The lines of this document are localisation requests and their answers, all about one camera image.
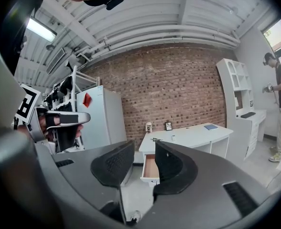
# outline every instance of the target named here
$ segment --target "man with cap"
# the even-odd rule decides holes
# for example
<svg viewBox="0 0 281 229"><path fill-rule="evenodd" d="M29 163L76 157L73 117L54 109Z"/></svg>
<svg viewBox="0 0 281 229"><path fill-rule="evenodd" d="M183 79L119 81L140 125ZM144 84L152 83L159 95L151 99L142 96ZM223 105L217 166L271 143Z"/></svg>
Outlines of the man with cap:
<svg viewBox="0 0 281 229"><path fill-rule="evenodd" d="M9 6L5 11L0 11L2 25L0 27L0 53L14 75L20 52L22 50L23 37L27 27L27 21L33 10L38 10L43 0L7 0ZM114 8L123 0L72 0L84 1L89 6L110 4L107 10Z"/></svg>
<svg viewBox="0 0 281 229"><path fill-rule="evenodd" d="M278 134L277 134L277 146L270 149L275 152L275 155L269 158L271 162L280 162L281 160L281 64L276 60L272 53L268 52L264 56L264 65L269 65L271 68L275 68L277 86L267 86L263 88L263 92L272 93L279 92L279 117L278 117Z"/></svg>

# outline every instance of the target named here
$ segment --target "white refrigerator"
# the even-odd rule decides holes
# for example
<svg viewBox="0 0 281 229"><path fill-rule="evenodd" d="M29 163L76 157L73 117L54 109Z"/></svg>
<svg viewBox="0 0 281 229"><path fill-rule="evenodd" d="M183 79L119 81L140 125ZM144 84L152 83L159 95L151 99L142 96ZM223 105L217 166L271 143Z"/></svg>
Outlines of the white refrigerator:
<svg viewBox="0 0 281 229"><path fill-rule="evenodd" d="M88 94L89 106L84 104ZM121 96L103 86L88 89L77 94L77 111L91 115L91 120L83 124L81 137L85 149L103 147L127 140L123 119Z"/></svg>

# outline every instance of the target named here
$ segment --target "blue book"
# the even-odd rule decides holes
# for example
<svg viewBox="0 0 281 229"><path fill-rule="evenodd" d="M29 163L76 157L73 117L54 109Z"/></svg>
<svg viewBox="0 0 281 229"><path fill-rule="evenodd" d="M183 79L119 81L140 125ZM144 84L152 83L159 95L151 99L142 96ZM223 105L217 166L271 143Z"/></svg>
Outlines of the blue book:
<svg viewBox="0 0 281 229"><path fill-rule="evenodd" d="M207 130L209 130L209 131L218 128L218 126L215 126L215 125L213 125L213 124L205 125L204 127L205 127Z"/></svg>

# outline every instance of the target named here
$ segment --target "sneaker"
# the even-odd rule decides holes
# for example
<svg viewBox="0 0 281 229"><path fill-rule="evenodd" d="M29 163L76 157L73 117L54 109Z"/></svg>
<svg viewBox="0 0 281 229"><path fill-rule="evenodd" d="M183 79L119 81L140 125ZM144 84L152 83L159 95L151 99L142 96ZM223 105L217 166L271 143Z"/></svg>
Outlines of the sneaker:
<svg viewBox="0 0 281 229"><path fill-rule="evenodd" d="M271 162L280 162L281 160L281 154L276 153L274 156L269 158L269 161Z"/></svg>
<svg viewBox="0 0 281 229"><path fill-rule="evenodd" d="M269 149L271 152L274 152L274 153L278 152L278 148L276 146L270 147Z"/></svg>
<svg viewBox="0 0 281 229"><path fill-rule="evenodd" d="M130 217L130 221L133 221L136 224L139 223L140 220L141 220L141 212L136 210L134 214Z"/></svg>

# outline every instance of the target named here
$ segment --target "red sticker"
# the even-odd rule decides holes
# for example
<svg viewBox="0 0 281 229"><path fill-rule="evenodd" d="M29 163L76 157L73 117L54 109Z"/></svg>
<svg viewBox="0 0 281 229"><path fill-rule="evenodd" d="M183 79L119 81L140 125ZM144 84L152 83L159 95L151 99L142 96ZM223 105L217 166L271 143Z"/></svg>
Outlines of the red sticker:
<svg viewBox="0 0 281 229"><path fill-rule="evenodd" d="M83 104L85 105L86 108L88 108L91 102L92 102L91 96L88 93L86 93L83 99Z"/></svg>

